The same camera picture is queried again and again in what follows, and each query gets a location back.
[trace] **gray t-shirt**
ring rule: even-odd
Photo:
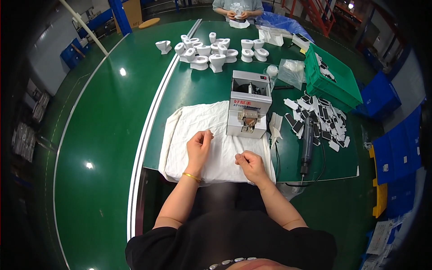
[[[261,0],[214,0],[213,2],[213,10],[218,7],[223,8],[225,10],[232,10],[237,15],[240,15],[243,11],[255,11],[261,10],[264,12],[263,3]]]

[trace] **white cloth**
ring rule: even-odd
[[[213,104],[186,106],[168,117],[159,160],[159,172],[168,181],[178,182],[189,161],[186,143],[200,130],[210,129],[214,139],[210,145],[209,158],[201,173],[201,186],[221,182],[248,182],[235,155],[245,150],[263,158],[267,175],[275,183],[276,176],[271,162],[266,136],[261,139],[226,135],[229,101]]]

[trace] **white pipe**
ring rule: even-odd
[[[108,56],[107,50],[105,50],[102,43],[96,38],[95,34],[88,28],[85,22],[81,19],[81,15],[76,13],[67,3],[65,0],[59,0],[63,6],[67,8],[67,10],[72,14],[72,16],[79,22],[79,24],[87,31],[87,33],[92,37],[92,39],[96,42],[96,44],[99,46],[99,48],[102,50],[102,52],[105,54],[105,56]]]

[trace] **black shirt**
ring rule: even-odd
[[[335,239],[327,232],[288,231],[260,211],[234,210],[210,212],[178,229],[161,227],[136,236],[128,242],[125,254],[132,270],[202,270],[239,257],[325,270],[332,268],[336,252]]]

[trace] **power cord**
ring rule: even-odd
[[[268,112],[267,112],[267,131],[271,134],[271,131],[270,131],[270,128],[269,128],[269,123],[270,123],[270,117],[269,117],[269,114],[268,114]],[[321,175],[323,174],[323,172],[324,172],[324,169],[325,169],[325,162],[326,162],[326,160],[325,160],[325,151],[324,151],[324,142],[323,142],[323,134],[322,134],[322,125],[321,125],[321,122],[320,121],[318,121],[319,122],[319,124],[320,124],[320,129],[321,129],[321,132],[320,132],[320,137],[321,137],[321,148],[323,149],[323,156],[324,156],[324,165],[323,165],[323,168],[322,168],[322,170],[321,170],[321,173],[320,173],[320,175],[313,181],[313,182],[311,182],[310,184],[302,184],[302,185],[291,185],[291,184],[288,184],[288,183],[285,183],[287,186],[290,186],[290,187],[310,187],[311,185],[313,185],[316,181],[318,181],[319,179],[320,179],[320,177],[321,177]],[[280,158],[279,158],[279,152],[278,152],[278,150],[277,150],[277,143],[278,142],[276,142],[276,144],[275,144],[275,151],[276,151],[276,182],[277,182],[277,180],[279,179],[279,176],[280,176],[280,171],[281,171],[281,169],[280,169]]]

